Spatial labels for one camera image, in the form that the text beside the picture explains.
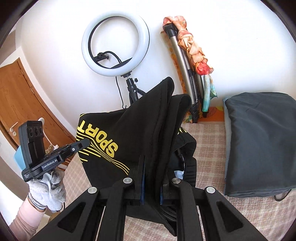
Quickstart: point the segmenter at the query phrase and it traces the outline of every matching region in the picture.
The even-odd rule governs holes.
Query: wooden door
[[[20,144],[18,127],[28,120],[45,119],[44,132],[53,145],[59,147],[75,141],[75,138],[51,113],[28,79],[20,59],[0,68],[0,125],[3,134],[16,149]],[[10,131],[13,127],[16,135]],[[50,143],[44,138],[45,149]]]

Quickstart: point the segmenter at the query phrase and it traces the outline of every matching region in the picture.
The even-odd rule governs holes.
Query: knitted glove
[[[66,189],[63,184],[64,172],[55,168],[50,173],[43,174],[41,180],[34,179],[28,182],[30,192],[28,198],[38,209],[46,206],[52,211],[62,209],[66,201]]]

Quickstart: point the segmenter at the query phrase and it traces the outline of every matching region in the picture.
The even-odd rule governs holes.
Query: black garment
[[[242,93],[225,101],[231,147],[225,195],[269,196],[296,187],[296,101]]]
[[[172,96],[174,83],[167,77],[125,110],[82,114],[77,140],[91,139],[91,146],[79,152],[87,177],[97,188],[111,187],[136,168],[145,156],[145,204],[128,206],[127,215],[162,223],[174,235],[160,208],[160,189],[171,155],[178,150],[183,161],[170,169],[184,167],[184,179],[195,186],[195,139],[180,128],[191,104],[188,95]]]

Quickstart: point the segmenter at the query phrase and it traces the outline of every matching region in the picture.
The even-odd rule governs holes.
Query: checkered bedsheet
[[[224,189],[225,126],[224,122],[183,125],[197,141],[194,157],[197,160],[196,187],[213,186],[220,193]],[[91,184],[78,154],[65,171],[66,206],[81,195]],[[281,202],[273,197],[226,197],[269,241],[280,241],[296,217],[296,190]],[[162,224],[126,217],[125,241],[175,241]]]

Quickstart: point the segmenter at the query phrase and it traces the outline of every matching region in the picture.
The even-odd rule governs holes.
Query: white ring light
[[[138,48],[136,50],[135,55],[125,65],[118,68],[114,68],[114,69],[108,69],[108,68],[103,68],[99,66],[93,60],[93,56],[91,56],[92,53],[90,53],[89,51],[89,38],[90,38],[90,35],[92,35],[93,29],[98,25],[98,23],[103,22],[104,20],[110,17],[127,18],[136,26],[139,34],[139,44],[138,44]],[[108,13],[99,15],[89,23],[89,25],[87,26],[83,34],[81,49],[82,49],[82,55],[85,62],[93,71],[103,76],[114,77],[114,76],[124,75],[132,71],[134,68],[136,68],[139,65],[139,63],[141,63],[141,61],[143,60],[143,58],[147,53],[147,50],[149,47],[149,41],[150,41],[150,36],[149,36],[148,27],[140,16],[127,13],[127,12],[113,11],[113,12],[108,12]]]

